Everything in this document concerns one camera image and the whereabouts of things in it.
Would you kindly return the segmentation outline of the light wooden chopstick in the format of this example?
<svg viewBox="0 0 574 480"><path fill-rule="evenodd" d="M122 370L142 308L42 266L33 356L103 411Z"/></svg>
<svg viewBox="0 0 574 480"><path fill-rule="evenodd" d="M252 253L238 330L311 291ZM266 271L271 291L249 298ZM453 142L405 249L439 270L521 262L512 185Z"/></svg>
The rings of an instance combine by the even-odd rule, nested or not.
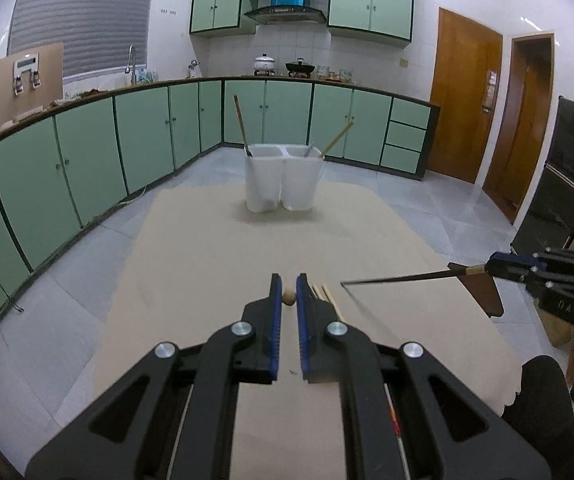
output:
<svg viewBox="0 0 574 480"><path fill-rule="evenodd" d="M286 290L282 293L281 301L286 306L293 306L296 303L296 293L293 290Z"/></svg>

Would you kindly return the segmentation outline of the black chopstick gold band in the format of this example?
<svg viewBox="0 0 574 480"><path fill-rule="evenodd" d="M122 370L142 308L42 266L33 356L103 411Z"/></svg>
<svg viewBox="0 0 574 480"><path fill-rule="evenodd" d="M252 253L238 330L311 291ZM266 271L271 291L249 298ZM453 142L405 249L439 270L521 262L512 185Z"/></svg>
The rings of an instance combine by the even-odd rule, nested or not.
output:
<svg viewBox="0 0 574 480"><path fill-rule="evenodd" d="M447 269L436 272L391 276L390 278L368 278L367 280L341 281L343 287L356 285L378 285L390 283L405 283L442 280L442 278L458 278L458 276L485 274L485 266L454 266L453 269Z"/></svg>

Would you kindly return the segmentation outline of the green lower kitchen cabinets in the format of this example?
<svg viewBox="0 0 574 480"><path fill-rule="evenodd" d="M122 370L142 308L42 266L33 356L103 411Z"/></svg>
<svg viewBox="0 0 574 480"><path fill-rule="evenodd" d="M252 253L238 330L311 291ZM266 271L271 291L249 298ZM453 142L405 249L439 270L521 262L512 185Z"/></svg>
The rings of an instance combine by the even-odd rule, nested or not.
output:
<svg viewBox="0 0 574 480"><path fill-rule="evenodd" d="M335 162L419 180L440 110L410 96L305 79L232 77L99 92L0 135L0 316L71 240L220 146L311 144Z"/></svg>

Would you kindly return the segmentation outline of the chrome kitchen faucet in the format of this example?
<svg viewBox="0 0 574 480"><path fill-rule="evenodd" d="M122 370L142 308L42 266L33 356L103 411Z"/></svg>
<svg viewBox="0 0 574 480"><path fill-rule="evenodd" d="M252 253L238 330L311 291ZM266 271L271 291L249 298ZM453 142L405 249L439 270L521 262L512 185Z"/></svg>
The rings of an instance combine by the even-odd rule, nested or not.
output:
<svg viewBox="0 0 574 480"><path fill-rule="evenodd" d="M137 52L134 44L131 44L127 52L127 61L125 66L125 73L130 76L130 85L134 86L137 82L136 77L136 61Z"/></svg>

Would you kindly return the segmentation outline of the brown wooden chair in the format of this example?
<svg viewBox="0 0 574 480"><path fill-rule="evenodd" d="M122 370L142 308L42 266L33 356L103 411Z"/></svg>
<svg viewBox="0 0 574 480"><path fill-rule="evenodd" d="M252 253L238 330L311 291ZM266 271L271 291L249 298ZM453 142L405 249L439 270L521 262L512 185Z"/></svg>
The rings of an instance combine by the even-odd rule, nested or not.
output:
<svg viewBox="0 0 574 480"><path fill-rule="evenodd" d="M476 266L468 269L462 264L449 262L447 267L452 271L460 271L458 280L489 318L501 318L504 315L500 293L491 275L480 271Z"/></svg>

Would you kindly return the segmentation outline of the black cabinet at right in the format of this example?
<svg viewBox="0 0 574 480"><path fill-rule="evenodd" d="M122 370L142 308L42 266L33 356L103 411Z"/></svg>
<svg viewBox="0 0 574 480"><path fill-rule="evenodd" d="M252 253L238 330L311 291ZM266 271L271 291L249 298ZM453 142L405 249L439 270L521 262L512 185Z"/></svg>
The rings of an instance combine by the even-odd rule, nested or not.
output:
<svg viewBox="0 0 574 480"><path fill-rule="evenodd" d="M564 248L574 237L574 101L558 99L552 144L528 212L511 242L519 255Z"/></svg>

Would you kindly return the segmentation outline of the wooden chopsticks on table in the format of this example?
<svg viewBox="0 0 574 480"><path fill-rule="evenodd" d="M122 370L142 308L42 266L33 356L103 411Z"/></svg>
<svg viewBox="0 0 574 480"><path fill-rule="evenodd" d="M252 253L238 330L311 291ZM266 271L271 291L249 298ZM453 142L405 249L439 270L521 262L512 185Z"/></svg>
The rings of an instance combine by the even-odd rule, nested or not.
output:
<svg viewBox="0 0 574 480"><path fill-rule="evenodd" d="M345 322L345 318L342 315L336 300L334 300L334 297L331 295L330 289L327 287L326 284L321 284L321 285L313 285L312 286L313 292L314 292L314 296L317 299L323 300L328 302L328 304L331 304L332 307L334 308L334 313L336 314L337 319L344 323Z"/></svg>

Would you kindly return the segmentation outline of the beige tablecloth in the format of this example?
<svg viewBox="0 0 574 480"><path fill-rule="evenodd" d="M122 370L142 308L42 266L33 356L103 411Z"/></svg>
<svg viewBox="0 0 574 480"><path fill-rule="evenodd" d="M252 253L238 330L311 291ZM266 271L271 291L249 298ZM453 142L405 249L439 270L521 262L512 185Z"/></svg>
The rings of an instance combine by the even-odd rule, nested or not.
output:
<svg viewBox="0 0 574 480"><path fill-rule="evenodd" d="M376 193L321 183L308 211L255 214L240 184L178 186L153 200L113 295L97 354L103 392L156 344L201 344L239 320L279 274L326 286L345 321L380 344L416 341L493 411L520 388L521 362L456 280L376 286L377 275L440 270L443 259ZM341 479L339 390L301 375L296 310L281 315L279 370L240 388L235 479Z"/></svg>

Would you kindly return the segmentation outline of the brown wooden door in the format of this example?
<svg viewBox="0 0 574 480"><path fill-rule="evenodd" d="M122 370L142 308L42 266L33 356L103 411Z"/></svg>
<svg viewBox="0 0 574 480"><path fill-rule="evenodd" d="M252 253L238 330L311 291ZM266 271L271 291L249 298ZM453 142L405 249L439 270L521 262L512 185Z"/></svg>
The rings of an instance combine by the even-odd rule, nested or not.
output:
<svg viewBox="0 0 574 480"><path fill-rule="evenodd" d="M440 108L428 168L477 180L500 83L503 37L476 21L439 10L430 102Z"/></svg>

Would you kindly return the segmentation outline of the wooden chopstick in holder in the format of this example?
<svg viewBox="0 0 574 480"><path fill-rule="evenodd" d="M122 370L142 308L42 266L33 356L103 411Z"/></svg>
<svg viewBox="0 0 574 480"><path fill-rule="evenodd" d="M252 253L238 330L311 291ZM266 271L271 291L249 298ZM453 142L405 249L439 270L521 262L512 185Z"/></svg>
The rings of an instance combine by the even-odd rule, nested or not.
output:
<svg viewBox="0 0 574 480"><path fill-rule="evenodd" d="M350 131L353 127L354 122L348 122L344 128L331 140L331 142L320 151L319 158L325 158L325 156L338 144L338 142Z"/></svg>

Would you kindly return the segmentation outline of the white two-compartment utensil holder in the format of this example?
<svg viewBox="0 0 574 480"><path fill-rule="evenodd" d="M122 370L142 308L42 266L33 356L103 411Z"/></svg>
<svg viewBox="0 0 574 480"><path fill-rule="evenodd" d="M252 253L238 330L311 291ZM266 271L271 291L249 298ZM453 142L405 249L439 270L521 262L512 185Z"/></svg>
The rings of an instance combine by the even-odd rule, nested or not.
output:
<svg viewBox="0 0 574 480"><path fill-rule="evenodd" d="M324 155L299 144L252 144L246 156L246 205L264 214L283 206L291 211L313 207Z"/></svg>

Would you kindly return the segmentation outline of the black wok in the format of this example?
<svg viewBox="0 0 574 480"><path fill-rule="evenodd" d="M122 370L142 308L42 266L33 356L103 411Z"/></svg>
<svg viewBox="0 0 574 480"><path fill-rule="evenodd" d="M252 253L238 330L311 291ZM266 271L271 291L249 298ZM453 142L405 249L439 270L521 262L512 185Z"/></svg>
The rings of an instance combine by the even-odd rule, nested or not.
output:
<svg viewBox="0 0 574 480"><path fill-rule="evenodd" d="M298 58L296 61L287 62L286 69L291 78L311 78L316 66L305 62L303 58Z"/></svg>

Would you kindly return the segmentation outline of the white cooking pot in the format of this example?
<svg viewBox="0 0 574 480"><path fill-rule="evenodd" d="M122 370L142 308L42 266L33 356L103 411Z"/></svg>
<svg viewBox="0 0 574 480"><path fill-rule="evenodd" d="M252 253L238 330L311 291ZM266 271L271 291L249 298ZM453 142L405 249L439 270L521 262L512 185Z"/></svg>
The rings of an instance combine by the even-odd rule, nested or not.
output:
<svg viewBox="0 0 574 480"><path fill-rule="evenodd" d="M276 74L275 60L263 53L254 59L253 75L254 76L274 76Z"/></svg>

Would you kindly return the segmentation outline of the range hood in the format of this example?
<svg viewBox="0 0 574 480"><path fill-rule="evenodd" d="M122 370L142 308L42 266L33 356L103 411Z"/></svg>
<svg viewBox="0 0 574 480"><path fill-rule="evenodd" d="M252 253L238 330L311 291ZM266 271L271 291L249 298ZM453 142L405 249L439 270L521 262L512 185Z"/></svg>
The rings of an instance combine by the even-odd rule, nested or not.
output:
<svg viewBox="0 0 574 480"><path fill-rule="evenodd" d="M270 0L264 6L247 11L244 16L259 25L327 23L324 12L311 6L311 0Z"/></svg>

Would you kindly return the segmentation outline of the grey window blind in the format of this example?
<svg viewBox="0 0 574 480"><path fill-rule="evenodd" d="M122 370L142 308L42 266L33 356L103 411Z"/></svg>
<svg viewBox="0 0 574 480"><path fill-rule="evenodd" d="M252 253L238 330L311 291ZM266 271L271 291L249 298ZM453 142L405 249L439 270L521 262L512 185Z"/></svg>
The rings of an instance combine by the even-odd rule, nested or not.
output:
<svg viewBox="0 0 574 480"><path fill-rule="evenodd" d="M66 77L147 61L151 0L16 0L8 52L63 45Z"/></svg>

